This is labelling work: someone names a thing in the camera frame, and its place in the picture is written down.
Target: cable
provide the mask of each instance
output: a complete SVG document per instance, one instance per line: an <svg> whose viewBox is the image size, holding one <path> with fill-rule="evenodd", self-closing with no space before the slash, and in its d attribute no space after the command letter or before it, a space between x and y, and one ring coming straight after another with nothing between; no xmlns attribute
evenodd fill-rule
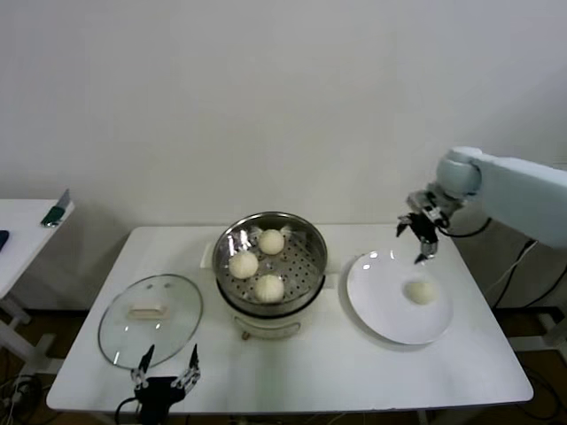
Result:
<svg viewBox="0 0 567 425"><path fill-rule="evenodd" d="M549 295L551 292L553 292L555 290L555 288L557 288L559 286L559 283L561 283L561 280L565 277L565 275L567 274L567 265L565 266L565 269L562 271L561 274L559 274L559 277L557 278L557 280L554 282L553 285L551 285L551 288L549 288L548 290L546 290L542 295L540 295L539 297L535 298L532 302L524 305L522 308L528 308L532 305L534 305L535 303L537 303L538 301L541 301L543 298L545 298L547 295Z"/></svg>
<svg viewBox="0 0 567 425"><path fill-rule="evenodd" d="M516 405L516 407L520 409L522 412L524 412L526 416L535 419L537 421L551 421L555 419L559 415L562 409L565 410L565 406L563 405L563 402L561 401L559 394L557 394L555 388L553 388L553 386L538 372L536 372L531 367L528 367L526 365L522 365L522 367L524 368L526 376L532 383L538 383L542 388L545 388L549 392L549 394L551 394L551 397L553 397L555 401L555 407L551 414L547 414L545 416L539 416L537 414L528 412L521 405Z"/></svg>
<svg viewBox="0 0 567 425"><path fill-rule="evenodd" d="M479 233L484 232L492 221L493 221L493 219L489 218L485 221L485 224L483 224L480 228L478 228L474 232L465 233L463 235L454 235L452 233L448 233L448 232L445 231L445 229L443 229L442 227L439 227L439 226L437 226L437 229L439 230L440 234L445 235L445 236L449 236L449 237L472 237L472 236L478 235Z"/></svg>
<svg viewBox="0 0 567 425"><path fill-rule="evenodd" d="M527 254L530 251L530 249L535 246L535 244L536 244L536 241L534 241L533 239L528 240L525 243L522 250L517 254L516 262L512 265L512 268L510 269L510 274L508 276L508 280L506 281L506 284L504 285L504 289L502 290L500 296L498 297L496 302L493 304L493 308L496 308L498 306L498 304L502 301L502 299L506 295L506 292L508 292L508 288L510 286L510 283L512 282L512 277L514 277L514 273L516 272L517 266L520 264L520 261L524 258L524 255Z"/></svg>
<svg viewBox="0 0 567 425"><path fill-rule="evenodd" d="M120 425L120 410L121 408L126 405L127 403L132 403L133 401L136 401L137 398L136 397L130 397L130 398L126 398L125 400L122 400L120 402L120 404L118 405L118 407L116 407L116 412L114 412L114 423L116 425Z"/></svg>
<svg viewBox="0 0 567 425"><path fill-rule="evenodd" d="M537 241L534 241L533 239L530 239L529 241L527 241L527 242L525 243L524 247L522 248L522 250L519 252L519 254L518 254L517 258L516 258L516 261L514 261L514 262L512 263L512 265L511 265L510 267L508 267L504 273L502 273L502 275L496 280L496 282L494 282L492 285L490 285L490 286L486 289L485 293L488 294L491 290L494 289L494 287L495 287L498 283L502 282L502 280L506 277L506 275L507 275L508 273L510 273L510 277L509 277L509 279L508 279L508 281L506 282L506 285L505 285L506 287L504 288L504 291L503 291L503 292L500 294L500 296L498 297L498 300L496 300L496 302L494 303L493 308L495 308L496 305L497 305L498 303L500 303L502 297L504 297L504 294L506 293L506 290L508 290L509 283L512 281L512 274L514 274L514 272L516 271L516 267L520 264L520 262L522 262L522 260L524 259L524 257L525 257L525 256L535 247L535 245L537 245L537 244L538 244L538 242L537 242Z"/></svg>

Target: table leg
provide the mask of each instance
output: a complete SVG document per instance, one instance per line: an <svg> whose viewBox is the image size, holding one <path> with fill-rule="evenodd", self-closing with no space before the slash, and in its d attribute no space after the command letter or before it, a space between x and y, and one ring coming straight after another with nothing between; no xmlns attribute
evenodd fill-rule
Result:
<svg viewBox="0 0 567 425"><path fill-rule="evenodd" d="M418 410L417 421L419 422L419 425L429 425L429 420L427 419L427 412L424 410Z"/></svg>
<svg viewBox="0 0 567 425"><path fill-rule="evenodd" d="M111 417L110 414L92 412L90 413L90 416L95 418L97 421L104 423L104 425L114 425L114 419Z"/></svg>
<svg viewBox="0 0 567 425"><path fill-rule="evenodd" d="M0 308L10 314L14 319L18 319L20 323L27 325L32 320L29 314L10 296L0 299Z"/></svg>
<svg viewBox="0 0 567 425"><path fill-rule="evenodd" d="M547 331L544 336L514 336L508 338L515 352L541 352L557 350L567 362L567 319L555 323L549 314L539 314L541 324Z"/></svg>
<svg viewBox="0 0 567 425"><path fill-rule="evenodd" d="M24 360L23 375L56 374L63 363L62 359L50 359L45 353L53 343L54 335L43 335L37 346L33 346L13 328L0 321L0 344Z"/></svg>

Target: white table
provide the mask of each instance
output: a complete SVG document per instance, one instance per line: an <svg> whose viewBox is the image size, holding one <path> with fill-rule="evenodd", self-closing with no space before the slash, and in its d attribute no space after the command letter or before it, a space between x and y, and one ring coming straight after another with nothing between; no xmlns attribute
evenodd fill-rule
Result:
<svg viewBox="0 0 567 425"><path fill-rule="evenodd" d="M46 334L33 346L14 330L19 323L29 323L30 317L10 297L8 292L43 246L57 232L59 226L46 228L40 223L57 199L0 199L0 230L8 230L10 237L0 251L0 308L13 317L10 324L0 321L0 344L24 360L23 375L57 373L61 359L49 359L45 352L54 335ZM61 222L73 212L71 203Z"/></svg>
<svg viewBox="0 0 567 425"><path fill-rule="evenodd" d="M221 227L138 228L124 246L47 398L59 411L110 413L133 395L127 370L103 358L98 323L129 284L161 273L194 281L204 314L190 343L150 375L178 375L194 343L202 377L175 413L291 413L427 409L511 403L532 397L523 369L454 244L444 239L432 271L454 301L447 333L425 346L388 342L364 330L345 300L349 261L401 243L417 253L410 232L394 226L318 226L329 247L325 288L311 322L288 340L243 341L219 294L213 271L199 266Z"/></svg>

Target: black cable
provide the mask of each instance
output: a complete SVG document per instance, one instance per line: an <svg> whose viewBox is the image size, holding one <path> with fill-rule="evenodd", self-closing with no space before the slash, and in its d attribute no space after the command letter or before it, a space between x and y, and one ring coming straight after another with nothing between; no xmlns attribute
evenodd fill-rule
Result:
<svg viewBox="0 0 567 425"><path fill-rule="evenodd" d="M549 394L551 394L551 397L553 397L555 401L555 407L552 413L545 416L539 416L537 414L528 412L521 405L516 405L516 407L520 409L526 416L535 419L537 421L551 421L555 419L559 415L562 409L565 410L565 406L561 401L561 397L559 397L559 394L557 394L557 391L555 390L555 388L553 388L553 385L551 385L542 375L540 375L538 372L536 372L535 370L533 370L528 366L522 365L522 367L524 368L525 374L528 377L528 379L532 382L532 384L538 383L542 388L546 389L549 392Z"/></svg>
<svg viewBox="0 0 567 425"><path fill-rule="evenodd" d="M122 400L120 402L120 404L118 405L118 407L116 407L116 412L114 412L114 423L116 425L120 425L120 410L121 408L126 405L127 403L132 403L133 401L136 401L137 398L136 397L130 397L130 398L126 398L125 400Z"/></svg>
<svg viewBox="0 0 567 425"><path fill-rule="evenodd" d="M549 288L548 290L546 290L542 295L540 295L539 297L535 298L532 302L524 305L522 308L528 308L531 305L534 305L535 303L537 303L538 301L541 301L543 298L545 298L547 295L549 295L551 292L553 292L555 290L555 288L557 288L559 286L559 283L561 283L561 280L565 277L565 275L567 274L567 265L565 266L565 269L562 271L561 274L559 274L559 277L557 278L557 280L554 282L553 285L551 285L551 288Z"/></svg>
<svg viewBox="0 0 567 425"><path fill-rule="evenodd" d="M445 235L445 236L449 236L449 237L471 237L471 236L476 236L479 233L482 233L486 230L486 228L488 226L490 226L490 223L493 221L493 219L487 219L485 221L485 224L483 224L480 228L478 228L477 230L475 230L474 232L470 232L470 233L465 233L462 235L454 235L452 233L446 232L445 229L441 228L441 227L437 227L437 229L439 230L440 234Z"/></svg>
<svg viewBox="0 0 567 425"><path fill-rule="evenodd" d="M518 262L522 256L524 255L524 253L530 249L530 247L532 247L532 245L535 243L535 241L533 239L528 240L524 247L522 248L522 250L517 254L516 257L516 262ZM492 308L496 308L498 306L498 304L502 301L502 299L504 298L504 295L506 295L506 292L508 291L508 288L510 286L510 283L512 282L512 277L514 277L514 273L516 272L517 267L520 264L516 264L514 267L512 267L512 270L510 270L510 274L508 275L508 280L506 281L506 284L504 285L504 289L502 290L500 296L498 297L498 299L496 300L496 302L493 304Z"/></svg>

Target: white plate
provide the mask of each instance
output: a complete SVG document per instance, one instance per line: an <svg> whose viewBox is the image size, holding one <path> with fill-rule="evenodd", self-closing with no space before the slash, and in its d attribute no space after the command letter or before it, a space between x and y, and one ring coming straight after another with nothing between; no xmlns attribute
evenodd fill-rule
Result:
<svg viewBox="0 0 567 425"><path fill-rule="evenodd" d="M428 305L409 300L404 287L414 280L435 285L437 299ZM398 343L426 344L442 336L453 318L442 283L428 271L427 262L414 265L407 254L387 250L358 258L346 289L354 310L372 330Z"/></svg>

